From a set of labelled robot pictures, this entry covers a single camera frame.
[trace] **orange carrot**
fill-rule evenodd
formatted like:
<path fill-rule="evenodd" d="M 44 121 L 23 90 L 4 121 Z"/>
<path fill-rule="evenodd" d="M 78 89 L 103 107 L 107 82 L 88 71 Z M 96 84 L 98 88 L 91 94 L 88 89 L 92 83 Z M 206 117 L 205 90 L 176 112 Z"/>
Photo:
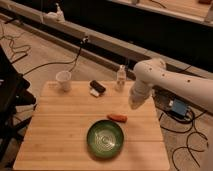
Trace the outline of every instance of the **orange carrot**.
<path fill-rule="evenodd" d="M 125 115 L 117 115 L 117 114 L 109 114 L 107 115 L 107 118 L 113 121 L 117 122 L 126 122 L 127 121 L 127 116 Z"/>

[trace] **dark background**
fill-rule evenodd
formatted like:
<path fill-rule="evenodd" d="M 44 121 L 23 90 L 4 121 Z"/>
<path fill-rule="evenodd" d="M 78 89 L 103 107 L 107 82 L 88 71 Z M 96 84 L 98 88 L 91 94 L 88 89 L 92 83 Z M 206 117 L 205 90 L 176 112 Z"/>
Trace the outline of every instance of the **dark background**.
<path fill-rule="evenodd" d="M 15 0 L 56 11 L 57 0 Z M 213 27 L 107 0 L 59 1 L 65 19 L 213 72 Z"/>

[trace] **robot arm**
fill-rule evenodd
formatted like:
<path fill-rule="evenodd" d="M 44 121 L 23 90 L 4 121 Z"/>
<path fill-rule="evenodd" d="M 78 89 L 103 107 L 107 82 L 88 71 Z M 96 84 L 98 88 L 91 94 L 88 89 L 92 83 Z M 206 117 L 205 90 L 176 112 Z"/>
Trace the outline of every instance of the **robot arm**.
<path fill-rule="evenodd" d="M 142 105 L 158 85 L 213 113 L 213 80 L 167 71 L 162 59 L 138 62 L 134 73 L 129 99 L 132 109 Z"/>

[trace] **wooden table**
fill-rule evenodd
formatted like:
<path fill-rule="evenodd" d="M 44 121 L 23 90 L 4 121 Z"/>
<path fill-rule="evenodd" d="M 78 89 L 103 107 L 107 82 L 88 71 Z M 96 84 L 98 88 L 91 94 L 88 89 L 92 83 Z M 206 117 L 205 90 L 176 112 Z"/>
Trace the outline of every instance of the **wooden table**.
<path fill-rule="evenodd" d="M 137 110 L 128 105 L 127 82 L 123 92 L 114 82 L 101 82 L 107 91 L 95 98 L 89 82 L 72 82 L 68 93 L 56 82 L 44 86 L 38 106 L 28 127 L 14 170 L 146 170 L 168 171 L 169 162 L 153 100 Z M 86 135 L 90 126 L 107 114 L 128 115 L 123 129 L 125 142 L 121 153 L 111 160 L 96 160 L 89 154 Z"/>

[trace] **white object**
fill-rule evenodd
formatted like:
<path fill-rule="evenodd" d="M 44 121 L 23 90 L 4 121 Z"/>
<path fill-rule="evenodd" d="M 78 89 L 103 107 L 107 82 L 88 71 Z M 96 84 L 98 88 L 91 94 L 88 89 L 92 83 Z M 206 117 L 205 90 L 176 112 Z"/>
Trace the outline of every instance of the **white object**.
<path fill-rule="evenodd" d="M 93 95 L 93 96 L 95 96 L 95 97 L 99 97 L 100 96 L 100 93 L 97 92 L 94 88 L 92 88 L 90 90 L 90 94 Z"/>
<path fill-rule="evenodd" d="M 57 6 L 57 15 L 58 15 L 58 18 L 57 18 L 57 20 L 59 21 L 59 22 L 65 22 L 65 18 L 64 18 L 64 13 L 63 13 L 63 11 L 61 10 L 61 8 L 60 8 L 60 6 L 59 6 L 59 4 L 58 3 L 56 3 L 56 6 Z"/>
<path fill-rule="evenodd" d="M 122 91 L 126 82 L 126 71 L 125 66 L 120 65 L 120 68 L 117 72 L 117 80 L 115 85 L 115 90 Z"/>
<path fill-rule="evenodd" d="M 134 67 L 136 81 L 130 90 L 130 106 L 138 108 L 150 96 L 153 85 L 158 85 L 213 113 L 213 80 L 165 70 L 162 59 L 138 62 Z M 201 171 L 213 168 L 213 129 L 209 135 L 209 149 L 205 153 Z"/>
<path fill-rule="evenodd" d="M 57 20 L 58 19 L 58 14 L 55 12 L 49 12 L 46 14 L 47 18 L 53 19 L 53 20 Z"/>
<path fill-rule="evenodd" d="M 63 91 L 69 91 L 71 88 L 71 76 L 69 71 L 60 71 L 56 74 L 56 80 L 58 81 Z"/>

